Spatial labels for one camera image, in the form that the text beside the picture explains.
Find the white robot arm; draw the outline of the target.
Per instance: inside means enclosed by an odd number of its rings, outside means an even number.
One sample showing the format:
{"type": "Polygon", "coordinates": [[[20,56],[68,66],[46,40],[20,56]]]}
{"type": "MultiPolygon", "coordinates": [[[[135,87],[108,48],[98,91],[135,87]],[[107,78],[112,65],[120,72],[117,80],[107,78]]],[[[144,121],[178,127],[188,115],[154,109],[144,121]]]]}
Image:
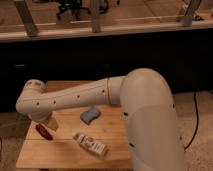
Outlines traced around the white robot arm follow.
{"type": "Polygon", "coordinates": [[[125,76],[104,78],[46,92],[44,82],[27,81],[15,108],[32,121],[57,128],[56,110],[118,105],[123,112],[134,171],[188,171],[171,89],[157,71],[139,68],[125,76]]]}

